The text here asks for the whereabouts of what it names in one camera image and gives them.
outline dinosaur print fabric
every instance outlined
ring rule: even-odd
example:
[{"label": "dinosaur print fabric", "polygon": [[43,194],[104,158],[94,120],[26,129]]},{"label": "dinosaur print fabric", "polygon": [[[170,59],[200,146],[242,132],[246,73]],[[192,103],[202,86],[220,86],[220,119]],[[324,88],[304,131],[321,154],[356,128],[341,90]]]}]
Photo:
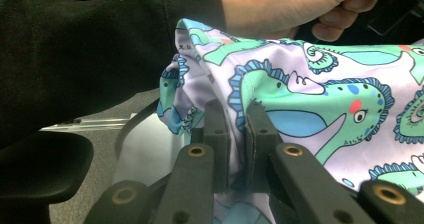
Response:
[{"label": "dinosaur print fabric", "polygon": [[[341,184],[358,190],[382,179],[424,199],[423,46],[252,40],[183,19],[176,47],[160,79],[157,113],[188,144],[191,130],[203,126],[205,103],[220,100],[232,137],[231,182],[245,168],[245,113],[255,100],[283,141],[307,147]],[[216,216],[231,210],[231,198],[217,197],[216,209],[228,210]],[[261,214],[234,223],[274,222],[260,199],[241,200]]]}]

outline finger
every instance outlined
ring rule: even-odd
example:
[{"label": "finger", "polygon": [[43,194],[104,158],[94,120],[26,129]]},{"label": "finger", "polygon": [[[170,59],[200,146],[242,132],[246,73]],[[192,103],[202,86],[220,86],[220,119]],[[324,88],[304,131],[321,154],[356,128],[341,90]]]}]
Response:
[{"label": "finger", "polygon": [[335,7],[331,11],[322,15],[319,21],[327,26],[338,29],[346,29],[350,27],[358,17],[358,13],[346,10],[342,7]]},{"label": "finger", "polygon": [[343,7],[357,13],[366,12],[374,8],[378,0],[345,0]]},{"label": "finger", "polygon": [[342,35],[344,29],[327,26],[323,23],[317,23],[312,27],[312,34],[323,41],[336,41]]}]

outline hand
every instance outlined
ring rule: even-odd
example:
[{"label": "hand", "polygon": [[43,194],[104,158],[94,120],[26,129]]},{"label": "hand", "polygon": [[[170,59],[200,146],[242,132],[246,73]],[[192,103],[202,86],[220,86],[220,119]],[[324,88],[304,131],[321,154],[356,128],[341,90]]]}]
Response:
[{"label": "hand", "polygon": [[312,32],[334,41],[377,0],[222,0],[227,32],[253,38],[293,37],[298,25],[317,17]]}]

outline black sleeve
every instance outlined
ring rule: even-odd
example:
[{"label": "black sleeve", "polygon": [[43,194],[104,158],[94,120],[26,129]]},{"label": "black sleeve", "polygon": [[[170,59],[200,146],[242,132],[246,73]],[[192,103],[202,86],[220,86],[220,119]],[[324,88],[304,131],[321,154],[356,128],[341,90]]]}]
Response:
[{"label": "black sleeve", "polygon": [[225,29],[221,0],[0,0],[0,148],[158,87],[183,17]]}]

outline metal rivet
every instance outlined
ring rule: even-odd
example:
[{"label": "metal rivet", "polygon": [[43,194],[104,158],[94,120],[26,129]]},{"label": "metal rivet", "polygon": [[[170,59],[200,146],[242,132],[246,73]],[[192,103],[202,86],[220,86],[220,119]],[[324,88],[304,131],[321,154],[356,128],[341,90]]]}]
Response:
[{"label": "metal rivet", "polygon": [[121,187],[113,193],[112,201],[116,205],[124,205],[132,202],[137,197],[137,189],[132,186]]},{"label": "metal rivet", "polygon": [[188,154],[192,157],[201,157],[205,155],[205,153],[205,148],[199,146],[194,146],[188,149]]},{"label": "metal rivet", "polygon": [[284,148],[284,152],[290,156],[301,156],[303,155],[303,150],[295,146],[287,146]]},{"label": "metal rivet", "polygon": [[405,196],[393,187],[374,185],[373,191],[380,199],[393,205],[403,205],[406,203]]}]

